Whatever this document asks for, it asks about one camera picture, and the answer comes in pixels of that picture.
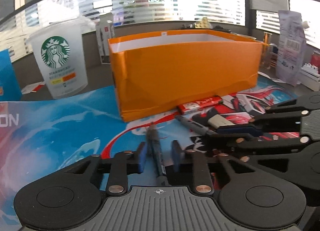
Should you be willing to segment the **beige lighter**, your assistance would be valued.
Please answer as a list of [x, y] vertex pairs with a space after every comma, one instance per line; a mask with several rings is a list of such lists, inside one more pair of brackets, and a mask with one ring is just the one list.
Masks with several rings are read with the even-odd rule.
[[226, 118], [224, 118], [223, 116], [221, 116], [219, 114], [214, 115], [213, 117], [208, 119], [207, 123], [210, 126], [212, 126], [214, 129], [218, 129], [221, 126], [233, 126], [233, 125], [235, 125], [230, 120], [227, 120]]

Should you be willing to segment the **dark grey pen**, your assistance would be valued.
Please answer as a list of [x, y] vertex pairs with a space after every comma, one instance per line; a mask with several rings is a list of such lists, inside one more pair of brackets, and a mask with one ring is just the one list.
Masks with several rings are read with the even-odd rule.
[[193, 120], [190, 120], [184, 116], [176, 115], [175, 119], [178, 120], [180, 124], [182, 124], [186, 128], [192, 130], [195, 133], [198, 133], [201, 136], [212, 136], [216, 134], [216, 132], [212, 131], [210, 128], [202, 124], [199, 124]]

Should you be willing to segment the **black grey pen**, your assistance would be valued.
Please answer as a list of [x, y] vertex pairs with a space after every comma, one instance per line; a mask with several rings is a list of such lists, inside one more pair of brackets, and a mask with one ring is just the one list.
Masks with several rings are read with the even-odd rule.
[[156, 181], [158, 186], [168, 187], [169, 182], [163, 161], [160, 139], [156, 125], [151, 123], [146, 131], [146, 141], [148, 144], [148, 151], [152, 155], [155, 166]]

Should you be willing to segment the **red snack bar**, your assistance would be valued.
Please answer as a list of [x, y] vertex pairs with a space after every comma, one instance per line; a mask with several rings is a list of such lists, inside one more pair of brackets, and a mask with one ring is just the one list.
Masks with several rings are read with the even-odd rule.
[[177, 106], [177, 110], [181, 115], [191, 114], [194, 112], [201, 111], [206, 108], [211, 108], [215, 105], [222, 104], [223, 99], [220, 96], [212, 96], [203, 98], [200, 100], [187, 102]]

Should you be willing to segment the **white box at right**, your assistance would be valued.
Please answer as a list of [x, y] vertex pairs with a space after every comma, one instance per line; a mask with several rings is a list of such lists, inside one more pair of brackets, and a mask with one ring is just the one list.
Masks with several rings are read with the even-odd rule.
[[319, 91], [320, 74], [318, 67], [310, 63], [305, 63], [300, 70], [298, 80], [307, 88], [313, 91]]

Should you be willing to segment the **orange cardboard box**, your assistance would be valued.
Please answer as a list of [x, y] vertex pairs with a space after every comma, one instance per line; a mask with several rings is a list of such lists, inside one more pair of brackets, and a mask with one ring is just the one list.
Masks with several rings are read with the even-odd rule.
[[170, 30], [108, 40], [125, 122], [257, 84], [263, 44], [214, 30]]

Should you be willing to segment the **white printed plastic pouch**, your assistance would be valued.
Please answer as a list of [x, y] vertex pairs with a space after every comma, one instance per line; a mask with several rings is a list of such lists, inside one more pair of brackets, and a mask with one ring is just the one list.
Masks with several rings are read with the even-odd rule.
[[306, 38], [302, 15], [289, 10], [278, 11], [280, 35], [276, 76], [285, 83], [295, 86], [304, 62]]

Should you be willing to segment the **colourful desk mat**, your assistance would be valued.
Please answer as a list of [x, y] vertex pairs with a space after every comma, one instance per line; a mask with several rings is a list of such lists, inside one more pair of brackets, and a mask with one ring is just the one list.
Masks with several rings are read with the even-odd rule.
[[[25, 185], [92, 155], [115, 156], [145, 141], [157, 126], [165, 164], [171, 143], [200, 146], [198, 134], [168, 111], [125, 123], [117, 111], [113, 87], [70, 98], [1, 103], [1, 230], [21, 230], [14, 197]], [[157, 186], [152, 159], [141, 174], [129, 176], [130, 193], [105, 201], [83, 230], [243, 230], [204, 197], [186, 187]]]

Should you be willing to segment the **red white paper slip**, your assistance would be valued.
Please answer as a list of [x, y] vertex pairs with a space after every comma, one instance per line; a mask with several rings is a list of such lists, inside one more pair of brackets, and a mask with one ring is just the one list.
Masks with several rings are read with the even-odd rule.
[[36, 93], [39, 91], [39, 89], [41, 89], [42, 87], [44, 87], [46, 84], [45, 82], [37, 82], [37, 83], [33, 83], [33, 84], [29, 84], [26, 85], [22, 90], [21, 93], [23, 95], [27, 95], [29, 93]]

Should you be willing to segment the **grey pen packaging box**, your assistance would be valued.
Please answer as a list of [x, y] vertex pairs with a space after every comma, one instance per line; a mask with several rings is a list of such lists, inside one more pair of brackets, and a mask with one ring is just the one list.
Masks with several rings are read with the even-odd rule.
[[99, 16], [99, 22], [97, 22], [96, 36], [98, 43], [98, 50], [100, 55], [100, 61], [102, 64], [110, 64], [110, 52], [108, 40], [114, 38], [114, 26], [113, 26], [113, 13], [109, 12]]

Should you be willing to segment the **Starbucks plastic cup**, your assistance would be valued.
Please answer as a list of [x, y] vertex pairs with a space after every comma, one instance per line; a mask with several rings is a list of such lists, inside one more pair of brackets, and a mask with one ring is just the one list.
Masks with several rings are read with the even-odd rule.
[[54, 99], [72, 96], [88, 85], [79, 18], [53, 23], [27, 39]]

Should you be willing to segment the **blue paper bag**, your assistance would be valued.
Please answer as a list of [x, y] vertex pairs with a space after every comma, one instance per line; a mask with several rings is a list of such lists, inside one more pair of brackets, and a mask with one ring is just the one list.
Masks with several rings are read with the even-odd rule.
[[1, 102], [19, 101], [22, 97], [21, 89], [10, 60], [9, 50], [3, 50], [1, 55], [0, 86]]

